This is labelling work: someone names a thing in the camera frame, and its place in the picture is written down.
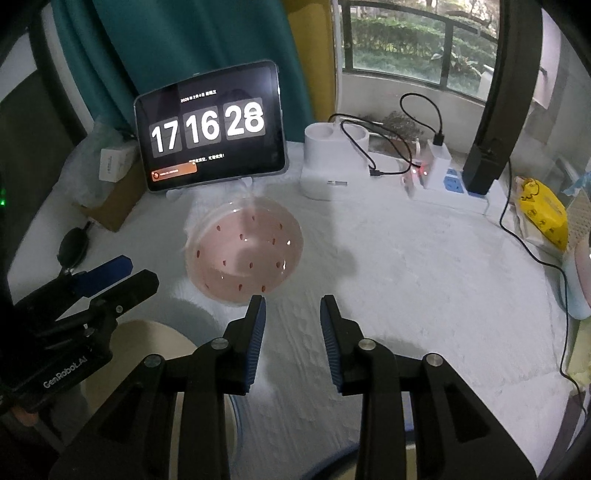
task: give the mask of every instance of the yellow package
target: yellow package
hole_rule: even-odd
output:
[[[569,242],[566,209],[542,182],[524,179],[519,207],[544,236],[563,252]]]

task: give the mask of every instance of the black charging cable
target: black charging cable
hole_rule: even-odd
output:
[[[507,212],[507,209],[509,207],[509,199],[511,198],[511,182],[513,179],[513,170],[511,167],[511,159],[508,160],[508,168],[509,168],[509,192],[507,194],[507,201],[505,202],[505,207],[503,208],[503,212],[501,213],[501,217],[499,218],[499,226],[505,232],[507,232],[509,235],[511,235],[513,238],[515,238],[522,245],[522,247],[525,248],[525,251],[528,252],[530,257],[533,258],[536,262],[538,262],[540,265],[543,265],[545,267],[555,268],[562,275],[562,279],[564,281],[564,309],[566,311],[566,333],[564,334],[564,348],[562,350],[562,356],[560,357],[560,365],[558,366],[558,371],[560,372],[560,375],[563,378],[565,378],[566,380],[569,380],[577,389],[577,394],[578,394],[581,410],[583,411],[583,414],[585,416],[585,421],[587,421],[587,409],[585,408],[585,405],[583,402],[583,393],[581,392],[579,384],[571,376],[567,375],[564,372],[564,366],[563,366],[564,357],[566,357],[566,349],[568,348],[568,345],[569,345],[569,327],[570,327],[569,298],[567,295],[568,282],[566,280],[566,273],[558,265],[544,262],[544,261],[540,260],[539,258],[537,258],[531,252],[531,250],[529,248],[527,248],[527,245],[525,244],[525,242],[521,238],[519,238],[519,236],[517,234],[513,233],[511,230],[509,230],[507,227],[505,227],[505,225],[503,225],[503,218],[505,217],[505,213]]]
[[[340,122],[340,129],[341,131],[347,136],[347,138],[349,140],[351,140],[351,143],[353,145],[355,145],[355,147],[365,156],[365,158],[368,159],[369,161],[369,175],[372,177],[381,177],[382,175],[403,175],[405,173],[407,173],[411,167],[416,167],[416,168],[420,168],[420,165],[414,164],[413,163],[413,152],[410,149],[410,146],[408,145],[408,143],[406,142],[406,140],[400,136],[399,133],[397,133],[396,131],[390,129],[390,128],[386,128],[383,125],[377,124],[376,122],[372,122],[370,120],[365,120],[361,117],[358,116],[354,116],[354,115],[348,115],[346,113],[333,113],[328,121],[332,121],[333,118],[337,117],[337,116],[342,116],[342,117],[346,117],[343,120],[341,120]],[[402,158],[406,163],[408,163],[408,167],[405,170],[401,170],[401,171],[381,171],[378,170],[376,167],[376,164],[374,162],[374,159],[371,158],[369,156],[369,154],[363,149],[361,148],[361,146],[357,143],[357,141],[347,132],[347,130],[345,129],[345,125],[358,125],[360,127],[364,127],[367,130],[379,135],[380,137],[382,137],[383,139],[385,139],[386,141],[388,141],[390,143],[390,145],[392,145],[392,148],[396,151],[396,153],[400,156],[400,158]],[[398,149],[398,147],[396,146],[396,144],[392,141],[392,139],[390,139],[389,137],[387,137],[382,131],[388,132],[392,135],[396,135],[396,137],[398,137],[402,143],[404,143],[404,146],[407,149],[408,152],[408,158],[406,158],[401,151]]]
[[[406,97],[419,97],[419,98],[423,98],[423,99],[425,99],[427,102],[429,102],[431,105],[433,105],[435,107],[435,110],[437,111],[437,116],[439,117],[439,131],[435,130],[431,125],[424,124],[423,122],[417,120],[410,113],[408,113],[406,111],[406,109],[404,108],[404,105],[402,104],[403,100]],[[443,140],[445,138],[445,135],[443,135],[443,120],[441,119],[441,111],[439,110],[439,107],[435,104],[435,102],[433,102],[433,100],[431,100],[428,96],[422,95],[420,93],[414,93],[414,92],[405,93],[404,95],[402,95],[400,97],[400,108],[402,109],[402,111],[404,112],[404,114],[407,117],[409,117],[411,120],[415,121],[419,125],[422,125],[422,126],[428,128],[429,130],[431,130],[435,134],[435,136],[433,137],[433,145],[439,145],[439,146],[443,145]]]

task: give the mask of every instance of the blue curtain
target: blue curtain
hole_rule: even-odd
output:
[[[139,94],[239,63],[279,68],[285,137],[313,122],[280,0],[52,0],[57,32],[93,118],[132,130]]]

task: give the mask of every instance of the white box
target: white box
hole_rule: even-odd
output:
[[[126,142],[118,147],[103,148],[100,151],[99,180],[120,181],[138,158],[136,141]]]

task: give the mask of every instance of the black rubber bulb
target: black rubber bulb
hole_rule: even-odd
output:
[[[84,228],[73,228],[61,241],[60,251],[57,254],[57,260],[61,265],[61,272],[65,273],[74,267],[77,267],[88,250],[88,235],[86,231],[91,225],[90,222]]]

